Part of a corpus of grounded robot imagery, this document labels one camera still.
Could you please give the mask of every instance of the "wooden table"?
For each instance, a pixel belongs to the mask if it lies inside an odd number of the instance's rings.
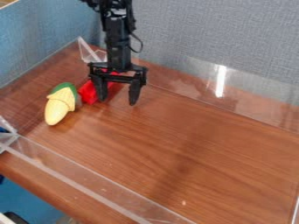
[[[2,115],[37,143],[197,223],[291,223],[299,137],[225,110],[234,110],[249,97],[261,107],[269,102],[279,109],[290,106],[235,88],[238,99],[218,99],[206,91],[205,80],[142,64],[151,69],[154,85],[145,87],[134,107],[127,86],[118,85],[106,103],[85,105],[49,127],[43,107],[50,90],[65,81],[79,86],[87,79],[89,69],[73,44],[0,90]],[[198,91],[225,109],[177,94],[181,83],[187,95]],[[195,90],[189,92],[189,85]],[[250,104],[241,105],[253,110]],[[0,156],[0,173],[83,223],[134,223],[10,153]]]

